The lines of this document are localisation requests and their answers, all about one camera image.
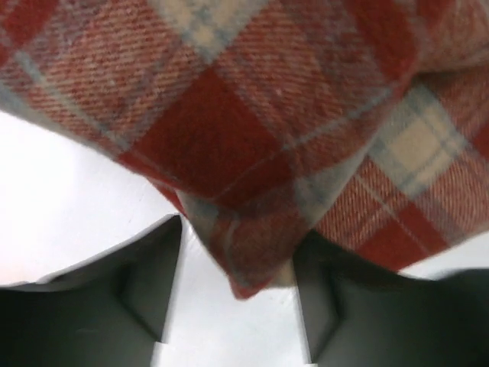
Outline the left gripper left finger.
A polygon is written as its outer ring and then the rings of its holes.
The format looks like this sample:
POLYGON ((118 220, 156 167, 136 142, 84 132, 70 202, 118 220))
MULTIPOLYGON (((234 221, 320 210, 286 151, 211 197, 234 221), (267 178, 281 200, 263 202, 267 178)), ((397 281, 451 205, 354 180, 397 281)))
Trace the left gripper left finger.
POLYGON ((42 281, 2 287, 1 364, 149 366, 181 236, 181 218, 171 216, 42 281))

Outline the red plaid skirt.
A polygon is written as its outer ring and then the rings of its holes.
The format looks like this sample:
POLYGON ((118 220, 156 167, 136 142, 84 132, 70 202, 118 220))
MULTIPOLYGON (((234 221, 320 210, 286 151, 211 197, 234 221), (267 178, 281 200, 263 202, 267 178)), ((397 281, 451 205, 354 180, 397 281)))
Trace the red plaid skirt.
POLYGON ((488 229, 486 1, 3 1, 1 109, 149 180, 240 298, 311 229, 395 271, 488 229))

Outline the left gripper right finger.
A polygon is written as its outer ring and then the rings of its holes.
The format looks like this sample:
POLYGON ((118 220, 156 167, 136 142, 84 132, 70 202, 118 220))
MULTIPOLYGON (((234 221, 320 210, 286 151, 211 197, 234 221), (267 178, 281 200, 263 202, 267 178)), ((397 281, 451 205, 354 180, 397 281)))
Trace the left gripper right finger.
POLYGON ((318 366, 486 366, 488 272, 435 280, 382 268, 309 232, 293 256, 304 332, 318 366))

